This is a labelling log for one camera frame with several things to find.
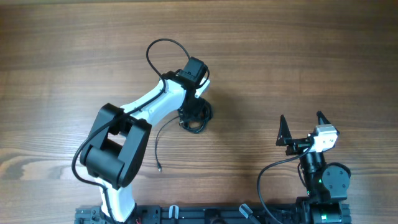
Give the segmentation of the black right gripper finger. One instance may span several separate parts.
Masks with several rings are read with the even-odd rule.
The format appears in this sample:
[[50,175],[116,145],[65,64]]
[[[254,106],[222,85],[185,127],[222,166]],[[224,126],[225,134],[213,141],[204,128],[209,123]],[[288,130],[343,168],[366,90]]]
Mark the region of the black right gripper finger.
[[331,124],[321,111],[317,111],[317,119],[319,125]]
[[285,116],[280,116],[280,126],[277,135],[276,146],[288,146],[292,144],[292,135],[289,130]]

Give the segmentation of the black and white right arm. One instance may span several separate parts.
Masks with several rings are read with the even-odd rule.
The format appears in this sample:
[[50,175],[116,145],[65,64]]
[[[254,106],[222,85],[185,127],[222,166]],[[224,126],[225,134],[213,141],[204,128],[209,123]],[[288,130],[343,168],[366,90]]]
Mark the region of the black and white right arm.
[[318,125],[305,138],[294,139],[287,121],[280,117],[276,145],[285,146],[288,156],[299,156],[301,179],[307,190],[306,197],[296,199],[292,215],[294,223],[351,223],[348,204],[351,171],[338,162],[327,163],[324,153],[335,147],[340,132],[317,112]]

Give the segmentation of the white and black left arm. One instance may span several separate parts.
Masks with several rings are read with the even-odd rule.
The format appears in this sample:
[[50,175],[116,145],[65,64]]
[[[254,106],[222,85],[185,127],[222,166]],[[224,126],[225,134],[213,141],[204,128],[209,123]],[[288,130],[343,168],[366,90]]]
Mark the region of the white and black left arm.
[[190,57],[183,69],[161,74],[158,84],[138,100],[99,110],[87,139],[74,162],[86,167],[100,188],[98,208],[104,223],[126,223],[136,212],[132,181],[141,168],[150,132],[173,111],[188,132],[202,132],[213,117],[211,105],[201,94],[210,84],[205,63]]

